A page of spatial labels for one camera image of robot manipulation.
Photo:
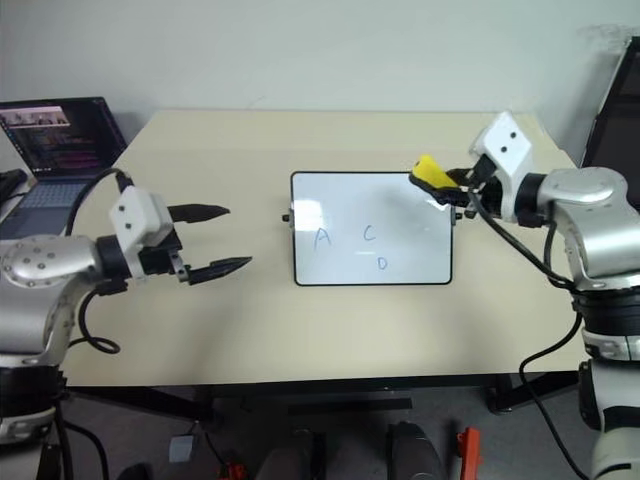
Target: black metal frame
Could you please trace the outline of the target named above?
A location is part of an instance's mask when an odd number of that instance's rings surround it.
[[[578,372],[549,372],[529,381],[529,385],[540,398],[550,398],[564,393],[578,385]],[[524,385],[513,386],[511,376],[498,375],[495,393],[489,399],[489,409],[493,413],[509,413],[515,408],[533,402],[529,389]]]
[[[544,373],[532,380],[530,384],[541,398],[550,397],[563,393],[570,388],[575,388],[578,384],[578,373],[576,371]],[[195,385],[196,398],[194,400],[186,400],[161,392],[153,387],[68,387],[67,390],[92,400],[116,404],[134,410],[193,421],[212,422],[217,417],[212,406],[214,398],[339,394],[464,386],[487,388],[489,391],[487,405],[494,413],[507,413],[514,408],[525,406],[532,402],[529,391],[523,385],[513,386],[510,374]]]

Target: table leg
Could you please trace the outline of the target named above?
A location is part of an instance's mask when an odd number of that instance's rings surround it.
[[[529,384],[538,397],[549,398],[575,388],[578,372],[549,372],[530,380]],[[496,375],[494,393],[489,398],[489,409],[493,413],[508,413],[531,402],[533,398],[524,385],[514,387],[509,374]]]

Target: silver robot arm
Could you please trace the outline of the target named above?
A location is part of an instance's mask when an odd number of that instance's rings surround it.
[[[592,478],[640,479],[640,214],[627,183],[606,168],[533,170],[532,145],[500,114],[471,148],[472,169],[433,172],[418,163],[410,180],[440,203],[525,227],[554,224],[564,237],[574,309],[592,357],[579,369],[581,413],[602,434]]]
[[[127,280],[173,274],[194,285],[225,276],[250,257],[192,269],[179,255],[174,221],[206,221],[222,207],[167,207],[155,194],[128,186],[112,208],[116,235],[34,236],[0,245],[0,445],[48,434],[64,388],[59,371],[80,301],[91,291],[125,291]]]

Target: whiteboard frame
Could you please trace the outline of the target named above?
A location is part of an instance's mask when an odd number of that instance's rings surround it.
[[[298,268],[296,262],[296,229],[295,229],[295,209],[293,208],[293,177],[297,174],[406,174],[407,177],[411,173],[408,170],[296,170],[289,176],[289,195],[290,195],[290,219],[289,227],[291,229],[291,243],[293,253],[293,280],[299,287],[391,287],[391,286],[410,286],[410,285],[449,285],[453,281],[453,227],[456,224],[456,211],[454,207],[451,207],[451,244],[449,246],[449,279],[445,282],[437,283],[300,283],[298,281]]]

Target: black cable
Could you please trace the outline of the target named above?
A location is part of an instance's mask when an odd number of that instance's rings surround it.
[[[69,421],[64,422],[64,426],[69,430],[72,430],[80,435],[84,435],[87,437],[91,443],[96,447],[98,451],[98,456],[100,457],[100,468],[102,470],[102,480],[109,480],[109,462],[107,461],[107,452],[102,445],[100,439],[91,431],[86,428],[80,427],[79,425],[75,425]]]
[[[571,330],[569,330],[569,333],[567,333],[561,340],[554,343],[552,346],[545,348],[544,350],[538,353],[535,353],[530,357],[525,358],[520,364],[520,367],[518,368],[518,375],[520,376],[520,380],[522,381],[523,385],[525,385],[527,390],[529,390],[529,393],[531,394],[531,398],[533,398],[533,401],[538,406],[538,410],[540,410],[540,413],[542,414],[544,421],[547,423],[547,426],[551,431],[551,435],[553,435],[553,439],[556,441],[558,448],[562,452],[562,455],[564,456],[565,460],[567,461],[571,469],[579,478],[583,480],[589,480],[589,477],[585,475],[585,473],[582,470],[580,470],[580,468],[578,467],[578,465],[576,465],[573,458],[571,458],[571,455],[569,454],[567,447],[565,447],[564,443],[562,442],[562,439],[560,438],[560,435],[558,434],[558,431],[556,430],[555,425],[553,424],[553,420],[551,420],[551,416],[549,415],[549,412],[547,412],[547,409],[545,408],[542,401],[540,400],[535,390],[533,389],[533,387],[531,386],[531,384],[528,382],[528,380],[524,375],[524,369],[529,363],[564,347],[567,343],[571,341],[573,337],[575,337],[576,333],[578,333],[578,331],[580,330],[581,325],[582,325],[582,315],[580,313],[577,313],[576,320],[573,326],[571,327]]]
[[[78,345],[79,343],[87,342],[93,348],[102,353],[115,355],[117,353],[120,353],[120,345],[118,345],[113,340],[109,340],[108,338],[94,337],[93,335],[91,335],[89,329],[87,328],[87,307],[96,295],[98,295],[98,291],[92,290],[82,300],[80,308],[78,309],[78,327],[80,328],[82,337],[72,340],[69,343],[69,348],[73,347],[74,345]]]
[[[71,458],[71,445],[69,444],[67,431],[64,428],[64,419],[62,418],[62,407],[60,406],[60,402],[54,402],[54,407],[55,413],[53,416],[53,422],[56,426],[56,431],[58,432],[58,441],[60,442],[64,480],[73,480],[73,460]]]
[[[78,196],[71,205],[71,211],[69,212],[69,217],[67,219],[67,226],[64,230],[65,237],[71,235],[71,232],[73,231],[73,224],[76,221],[76,216],[78,215],[78,210],[80,210],[82,202],[84,202],[91,190],[93,190],[93,188],[100,183],[103,178],[106,178],[111,174],[116,175],[120,191],[123,191],[128,185],[133,185],[129,176],[119,168],[107,168],[92,178],[89,183],[82,187],[82,190],[80,190],[80,193],[78,193]]]
[[[574,288],[574,284],[568,278],[563,277],[562,275],[557,274],[550,268],[548,268],[540,259],[529,250],[522,242],[520,242],[517,238],[507,232],[504,228],[502,228],[498,222],[496,222],[489,212],[484,208],[478,196],[469,192],[469,198],[476,211],[482,217],[482,219],[491,227],[493,231],[495,231],[498,235],[500,235],[504,240],[506,240],[509,245],[515,248],[523,257],[525,257],[534,267],[536,267],[540,272],[545,274],[549,280],[553,280],[556,282],[556,286],[559,288],[565,288],[567,290],[572,290]]]
[[[547,237],[546,237],[545,242],[544,242],[543,261],[541,262],[540,259],[538,257],[536,257],[533,254],[533,252],[531,252],[531,250],[529,250],[526,246],[524,246],[518,239],[516,239],[513,235],[511,235],[509,232],[507,232],[504,228],[502,228],[491,217],[491,215],[486,211],[486,209],[484,208],[484,206],[482,205],[482,203],[480,202],[480,199],[478,198],[478,196],[476,194],[474,194],[473,192],[469,192],[469,198],[471,199],[471,202],[473,203],[473,205],[474,205],[475,209],[477,210],[478,214],[480,215],[480,217],[482,217],[482,219],[485,222],[487,222],[487,224],[496,233],[498,233],[498,235],[500,235],[513,248],[515,248],[518,252],[520,252],[538,270],[540,270],[542,273],[544,273],[547,276],[547,278],[549,279],[549,282],[551,282],[551,284],[553,286],[558,287],[558,288],[563,288],[563,289],[566,289],[566,290],[570,290],[570,291],[574,291],[575,290],[575,285],[571,280],[569,280],[568,278],[565,278],[565,277],[563,277],[561,275],[558,275],[557,273],[555,273],[551,269],[551,250],[552,250],[552,247],[553,247],[553,238],[555,236],[556,229],[557,229],[557,225],[556,225],[555,222],[551,222],[549,224],[549,231],[547,232]],[[567,343],[569,343],[571,341],[571,339],[573,339],[573,337],[576,336],[576,334],[580,330],[580,326],[581,325],[582,325],[582,315],[580,313],[578,313],[578,314],[576,314],[576,319],[575,319],[575,322],[574,322],[573,326],[571,327],[571,330],[569,330],[569,332],[562,339],[560,339],[558,342],[554,343],[552,346],[550,346],[548,348],[545,348],[544,350],[542,350],[542,351],[540,351],[538,353],[535,353],[535,354],[531,355],[530,357],[525,358],[522,361],[522,363],[520,364],[520,366],[518,368],[518,375],[520,376],[520,381],[522,381],[522,384],[525,385],[525,388],[529,391],[529,394],[531,395],[531,398],[533,399],[533,401],[535,402],[536,406],[540,410],[540,413],[542,414],[542,417],[544,418],[544,421],[546,422],[547,426],[549,427],[549,431],[551,432],[551,435],[553,436],[553,439],[555,440],[556,444],[558,445],[558,448],[562,452],[562,455],[564,456],[565,460],[567,461],[567,463],[569,464],[569,466],[571,467],[573,472],[579,478],[581,478],[583,480],[589,480],[589,477],[587,475],[585,475],[585,473],[582,470],[580,470],[578,465],[575,463],[575,461],[573,460],[573,458],[569,454],[569,451],[567,450],[567,447],[565,447],[564,442],[562,441],[562,439],[560,438],[560,435],[558,434],[558,430],[556,429],[556,427],[555,427],[555,425],[553,423],[553,420],[551,419],[551,416],[549,415],[549,412],[545,408],[544,404],[542,403],[542,400],[540,400],[540,398],[538,397],[538,395],[536,394],[535,390],[533,389],[533,387],[531,386],[531,384],[529,383],[529,381],[527,380],[527,378],[526,378],[526,376],[524,374],[524,369],[526,368],[526,366],[529,363],[531,363],[534,360],[537,360],[539,358],[542,358],[545,355],[549,355],[550,353],[553,353],[553,352],[555,352],[557,350],[560,350]]]

